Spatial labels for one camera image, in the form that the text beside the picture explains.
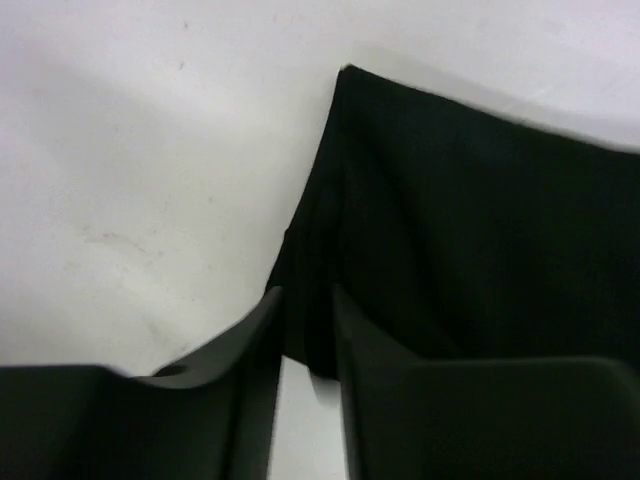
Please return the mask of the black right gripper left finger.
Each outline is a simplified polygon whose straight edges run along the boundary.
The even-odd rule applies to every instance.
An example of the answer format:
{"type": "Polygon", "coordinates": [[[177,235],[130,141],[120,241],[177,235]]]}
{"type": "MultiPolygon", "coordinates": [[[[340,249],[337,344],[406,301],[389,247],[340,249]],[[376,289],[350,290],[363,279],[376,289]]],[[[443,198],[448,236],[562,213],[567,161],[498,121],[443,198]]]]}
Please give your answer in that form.
{"type": "Polygon", "coordinates": [[[282,291],[150,376],[98,365],[1,371],[5,479],[264,479],[282,291]]]}

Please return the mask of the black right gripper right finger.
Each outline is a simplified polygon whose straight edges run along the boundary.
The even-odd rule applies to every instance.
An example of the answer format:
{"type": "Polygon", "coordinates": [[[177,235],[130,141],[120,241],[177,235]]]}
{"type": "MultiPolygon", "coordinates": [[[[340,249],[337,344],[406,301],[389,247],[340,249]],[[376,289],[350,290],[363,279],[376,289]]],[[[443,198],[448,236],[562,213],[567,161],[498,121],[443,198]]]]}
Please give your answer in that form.
{"type": "Polygon", "coordinates": [[[639,378],[598,357],[430,360],[334,292],[353,479],[635,479],[639,378]]]}

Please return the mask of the black tank top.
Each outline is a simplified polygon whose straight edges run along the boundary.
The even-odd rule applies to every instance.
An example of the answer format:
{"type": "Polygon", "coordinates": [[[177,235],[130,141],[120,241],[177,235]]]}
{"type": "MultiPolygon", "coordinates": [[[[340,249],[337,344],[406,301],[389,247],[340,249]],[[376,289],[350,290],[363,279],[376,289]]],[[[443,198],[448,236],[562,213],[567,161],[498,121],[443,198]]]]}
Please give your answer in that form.
{"type": "Polygon", "coordinates": [[[342,69],[268,283],[336,374],[332,293],[434,359],[639,363],[639,157],[342,69]]]}

